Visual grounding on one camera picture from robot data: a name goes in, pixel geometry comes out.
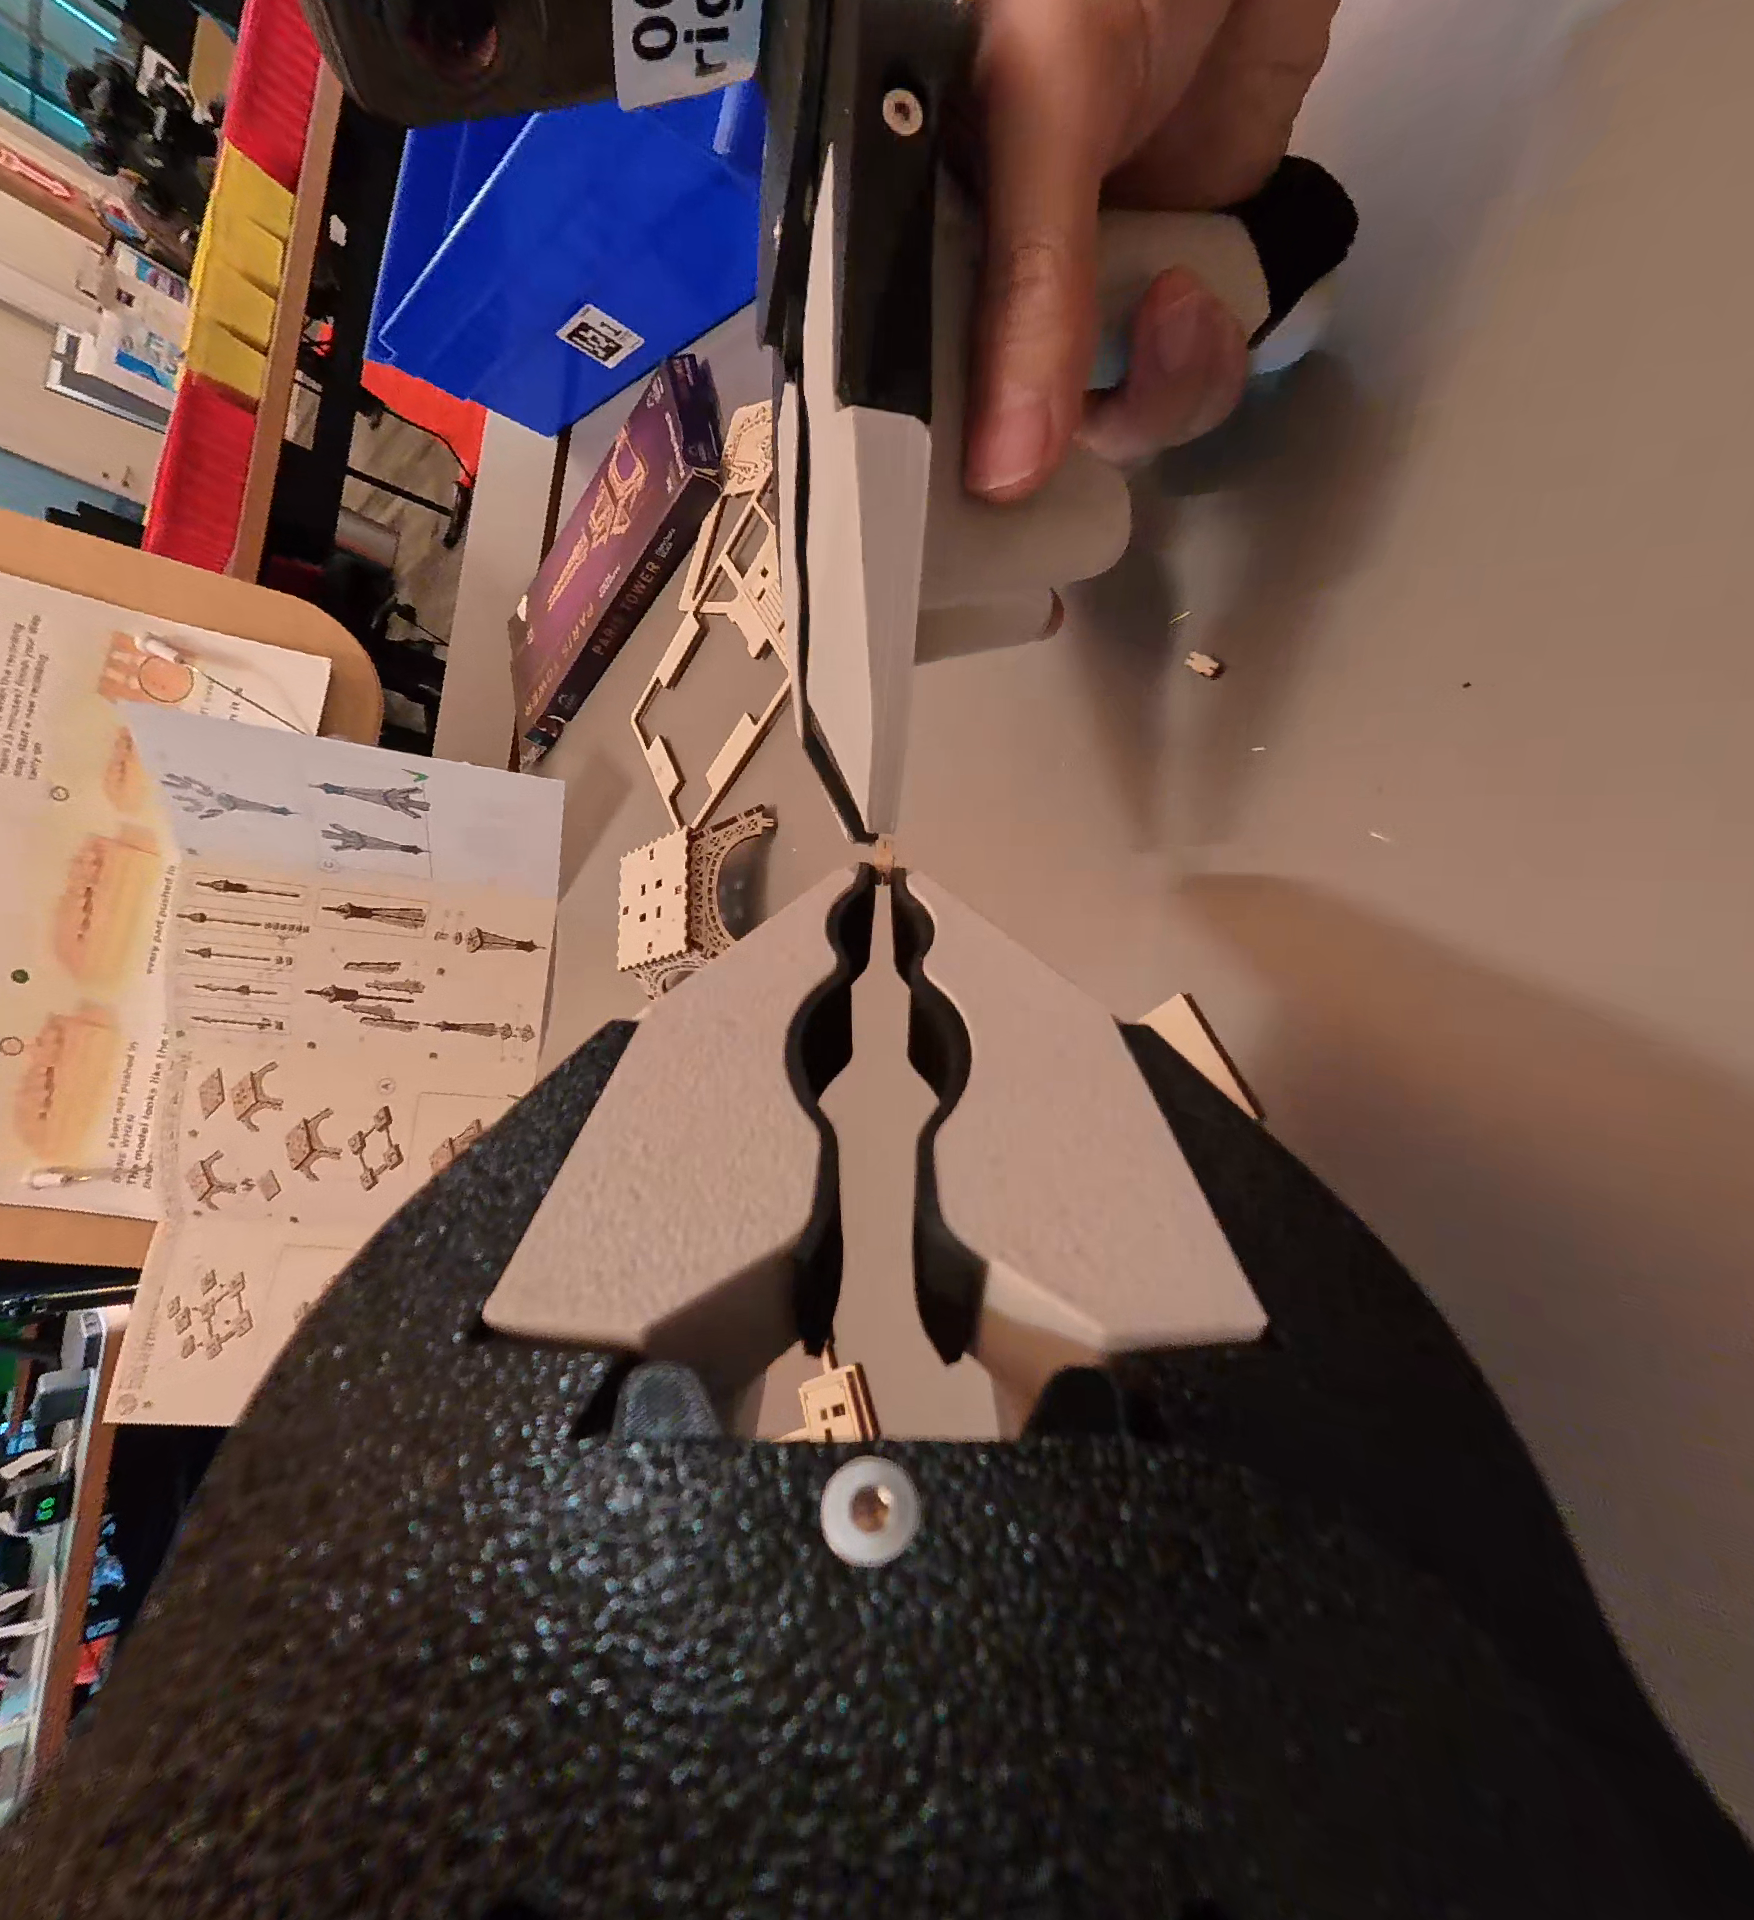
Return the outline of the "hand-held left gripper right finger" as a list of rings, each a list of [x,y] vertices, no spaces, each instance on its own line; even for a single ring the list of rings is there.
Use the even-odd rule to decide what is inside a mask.
[[[944,1362],[1002,1424],[1071,1369],[1258,1339],[1266,1312],[1119,1021],[921,874],[889,882],[908,1052],[936,1107],[912,1261]]]

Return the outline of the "white printed guide sheet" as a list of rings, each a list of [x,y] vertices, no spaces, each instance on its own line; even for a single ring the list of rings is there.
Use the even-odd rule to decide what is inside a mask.
[[[130,729],[319,733],[332,664],[0,572],[0,1204],[154,1220],[168,801]]]

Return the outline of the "red yellow bin rack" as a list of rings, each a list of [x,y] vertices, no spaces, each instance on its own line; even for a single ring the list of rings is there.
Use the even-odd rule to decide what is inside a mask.
[[[296,3],[252,3],[190,283],[144,549],[256,580],[285,461],[344,90]]]

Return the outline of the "purple puzzle box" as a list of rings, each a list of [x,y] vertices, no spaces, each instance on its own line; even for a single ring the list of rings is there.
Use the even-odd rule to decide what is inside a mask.
[[[698,353],[660,363],[559,531],[512,644],[516,762],[529,770],[698,542],[724,481],[724,414]]]

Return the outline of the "wooden tower base model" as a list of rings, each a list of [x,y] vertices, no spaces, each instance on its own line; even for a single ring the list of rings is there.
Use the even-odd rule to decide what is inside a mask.
[[[738,941],[724,918],[724,870],[737,852],[774,831],[774,808],[759,805],[715,823],[674,829],[626,854],[617,965],[643,986],[649,1002]]]

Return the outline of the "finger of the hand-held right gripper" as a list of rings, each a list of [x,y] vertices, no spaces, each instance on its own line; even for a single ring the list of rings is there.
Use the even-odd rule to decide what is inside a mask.
[[[805,401],[803,733],[841,829],[897,826],[928,528],[921,420]]]
[[[837,392],[835,160],[824,156],[777,387],[777,556],[799,734],[841,829],[869,842],[873,696],[860,434]]]

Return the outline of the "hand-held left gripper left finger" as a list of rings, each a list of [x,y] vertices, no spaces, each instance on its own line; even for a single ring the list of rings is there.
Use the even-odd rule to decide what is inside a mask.
[[[640,1021],[485,1304],[502,1336],[681,1363],[727,1400],[843,1282],[839,1140],[882,880],[829,876]]]

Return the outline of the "large empty wooden puzzle sheet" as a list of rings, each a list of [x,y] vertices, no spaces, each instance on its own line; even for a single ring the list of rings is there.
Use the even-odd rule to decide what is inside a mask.
[[[729,426],[715,507],[698,533],[677,598],[677,623],[629,715],[635,745],[674,829],[701,829],[791,701],[795,671],[787,633],[774,493],[774,406],[738,409]],[[708,762],[701,799],[685,801],[685,773],[654,711],[672,696],[715,628],[743,639],[748,660],[778,664],[761,711],[733,727]]]

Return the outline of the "folded paper assembly instructions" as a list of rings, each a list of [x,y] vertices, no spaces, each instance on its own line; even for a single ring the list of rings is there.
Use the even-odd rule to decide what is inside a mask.
[[[563,784],[142,709],[176,854],[161,1206],[118,1429],[229,1429],[390,1218],[531,1089]]]

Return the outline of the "small square wooden plate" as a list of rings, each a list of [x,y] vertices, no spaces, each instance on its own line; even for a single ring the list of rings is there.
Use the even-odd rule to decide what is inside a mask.
[[[1163,1039],[1181,1059],[1185,1059],[1212,1087],[1229,1098],[1251,1120],[1265,1123],[1265,1107],[1253,1096],[1232,1059],[1229,1057],[1215,1029],[1206,1021],[1202,1008],[1189,992],[1177,992],[1157,1007],[1149,1008],[1140,1024]]]

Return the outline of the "blue plastic bin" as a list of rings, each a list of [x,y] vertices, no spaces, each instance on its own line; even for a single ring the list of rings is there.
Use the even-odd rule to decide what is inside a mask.
[[[410,131],[365,359],[555,435],[757,296],[753,82]]]

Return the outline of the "person's right hand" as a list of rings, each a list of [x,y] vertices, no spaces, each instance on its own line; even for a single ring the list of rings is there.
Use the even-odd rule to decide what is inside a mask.
[[[1183,269],[1138,298],[1128,378],[1094,395],[1101,212],[1213,212],[1261,192],[1338,8],[981,7],[964,126],[983,210],[964,456],[974,496],[1028,498],[1072,447],[1138,463],[1235,411],[1248,329]]]

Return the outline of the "grey desk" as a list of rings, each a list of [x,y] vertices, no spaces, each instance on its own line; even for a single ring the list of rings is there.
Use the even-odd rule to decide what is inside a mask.
[[[1296,131],[1322,350],[924,671],[902,849],[1192,992],[1754,1834],[1754,5],[1345,5]]]

